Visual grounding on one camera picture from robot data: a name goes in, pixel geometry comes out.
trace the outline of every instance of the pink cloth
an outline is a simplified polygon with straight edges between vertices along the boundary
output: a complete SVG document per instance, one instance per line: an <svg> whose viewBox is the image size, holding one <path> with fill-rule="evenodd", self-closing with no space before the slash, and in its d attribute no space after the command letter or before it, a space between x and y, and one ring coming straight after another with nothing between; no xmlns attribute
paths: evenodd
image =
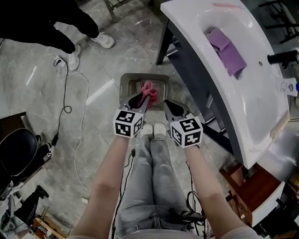
<svg viewBox="0 0 299 239"><path fill-rule="evenodd" d="M141 91L143 92L143 96L141 101L139 102L139 105L143 103L146 96L149 96L148 108L151 108L154 102L157 100L157 94L158 94L157 90L154 89L154 83L150 80L147 80L144 83L144 86L142 87Z"/></svg>

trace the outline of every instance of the purple cloth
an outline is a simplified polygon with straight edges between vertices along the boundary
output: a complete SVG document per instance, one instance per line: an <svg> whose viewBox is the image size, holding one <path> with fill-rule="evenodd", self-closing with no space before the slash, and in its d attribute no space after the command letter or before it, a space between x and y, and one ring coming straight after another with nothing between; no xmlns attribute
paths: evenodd
<svg viewBox="0 0 299 239"><path fill-rule="evenodd" d="M229 76L234 75L238 79L247 64L235 45L219 28L214 28L206 37L219 55Z"/></svg>

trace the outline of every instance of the faucet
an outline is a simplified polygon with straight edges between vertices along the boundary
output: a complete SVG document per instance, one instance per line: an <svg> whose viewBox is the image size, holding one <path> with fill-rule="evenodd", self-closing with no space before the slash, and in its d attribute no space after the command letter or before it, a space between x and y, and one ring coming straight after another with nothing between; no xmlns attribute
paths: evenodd
<svg viewBox="0 0 299 239"><path fill-rule="evenodd" d="M270 65L282 63L282 67L284 70L286 70L290 62L297 62L298 64L298 53L299 52L297 50L292 50L274 55L268 55L268 62Z"/></svg>

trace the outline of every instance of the black cable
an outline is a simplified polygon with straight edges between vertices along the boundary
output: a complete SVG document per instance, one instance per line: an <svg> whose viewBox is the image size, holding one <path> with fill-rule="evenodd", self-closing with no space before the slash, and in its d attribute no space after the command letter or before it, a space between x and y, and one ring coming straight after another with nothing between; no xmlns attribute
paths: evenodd
<svg viewBox="0 0 299 239"><path fill-rule="evenodd" d="M114 239L114 235L115 235L115 219L116 219L117 211L118 211L118 209L119 209L119 207L120 207L120 204L121 204L123 195L125 194L125 190L126 190L126 186L127 186L128 177L129 177L129 175L130 175L130 172L131 172L131 169L132 169L132 166L133 166L133 161L134 161L134 158L135 158L135 151L133 152L133 150L132 150L132 153L130 154L130 156L131 156L131 155L134 155L134 156L133 156L133 158L132 158L131 166L130 166L128 175L127 175L126 180L125 180L125 187L124 187L124 189L123 189L123 194L121 194L121 188L120 188L120 200L119 200L119 202L118 202L118 204L117 204L117 207L116 207L116 210L115 210L115 216L114 216L113 223L112 223L111 239Z"/></svg>
<svg viewBox="0 0 299 239"><path fill-rule="evenodd" d="M11 186L11 188L7 191L6 195L8 196L10 191L14 188L14 186Z"/></svg>
<svg viewBox="0 0 299 239"><path fill-rule="evenodd" d="M29 213L26 213L26 214L24 214L23 216L21 216L21 218L19 218L19 220L21 221L22 218L23 218L24 216L26 216L26 215L29 215ZM24 225L24 224L26 224L26 223L24 222L24 223L22 223L22 224L16 226L15 228L12 228L12 229L8 230L7 232L13 232L13 231L15 231L18 227L20 227L20 226L22 226L22 225Z"/></svg>
<svg viewBox="0 0 299 239"><path fill-rule="evenodd" d="M130 157L132 156L132 153L129 155L129 158L128 158L128 163L127 163L127 165L125 165L125 167L124 168L126 168L127 166L129 166L129 163L130 163Z"/></svg>
<svg viewBox="0 0 299 239"><path fill-rule="evenodd" d="M186 204L187 204L188 209L189 209L191 212L195 212L195 213L196 213L196 201L195 201L194 198L196 198L196 199L198 200L199 203L200 203L200 201L199 201L199 197L198 197L197 193L194 192L194 190L193 190L192 173L191 173L191 169L190 169L190 166L189 166L189 164L188 164L187 161L186 161L186 164L187 164L187 167L188 167L188 169L189 169L189 172L190 172L190 178L191 178L191 191L188 192L188 194L187 194ZM190 202L189 202L189 196L190 196L191 194L192 194L192 200L193 200L194 208L191 207ZM195 222L195 223L194 223L196 233L197 233L197 235L199 236L199 231L198 231L198 229L197 229L197 226L198 226L198 225L204 227L203 234L204 234L204 239L206 239L206 221L203 221L202 223L199 223L199 222Z"/></svg>
<svg viewBox="0 0 299 239"><path fill-rule="evenodd" d="M61 115L62 112L64 111L67 114L70 114L72 112L72 108L69 105L65 105L65 94L66 94L66 83L68 80L68 75L69 75L69 66L67 65L66 60L64 60L62 57L59 57L57 59L55 59L53 66L58 66L59 63L61 63L61 61L64 61L65 65L66 65L66 77L65 77L65 82L64 82L64 101L63 101L63 108L61 109L60 115L59 115L59 119L58 119L58 129L57 129L57 134L54 136L53 140L52 140L52 145L55 146L58 140L58 134L59 134L59 128L60 128L60 120L61 120Z"/></svg>
<svg viewBox="0 0 299 239"><path fill-rule="evenodd" d="M290 96L290 105L289 105L289 112L291 113L291 105L292 105L292 96Z"/></svg>

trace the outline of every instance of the forearm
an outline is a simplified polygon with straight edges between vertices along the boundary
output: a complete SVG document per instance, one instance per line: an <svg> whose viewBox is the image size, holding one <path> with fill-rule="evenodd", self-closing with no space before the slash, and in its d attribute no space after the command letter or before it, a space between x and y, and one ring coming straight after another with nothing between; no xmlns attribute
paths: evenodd
<svg viewBox="0 0 299 239"><path fill-rule="evenodd" d="M197 146L185 149L199 202L216 238L245 226L226 202L220 183Z"/></svg>
<svg viewBox="0 0 299 239"><path fill-rule="evenodd" d="M123 166L126 159L129 138L117 136L110 146L106 156L101 163L95 179L92 191L99 186L107 186L119 190Z"/></svg>
<svg viewBox="0 0 299 239"><path fill-rule="evenodd" d="M128 138L117 136L96 173L86 210L71 235L108 238L127 148Z"/></svg>
<svg viewBox="0 0 299 239"><path fill-rule="evenodd" d="M197 146L185 148L186 158L190 165L194 185L203 201L215 194L223 194L222 188Z"/></svg>

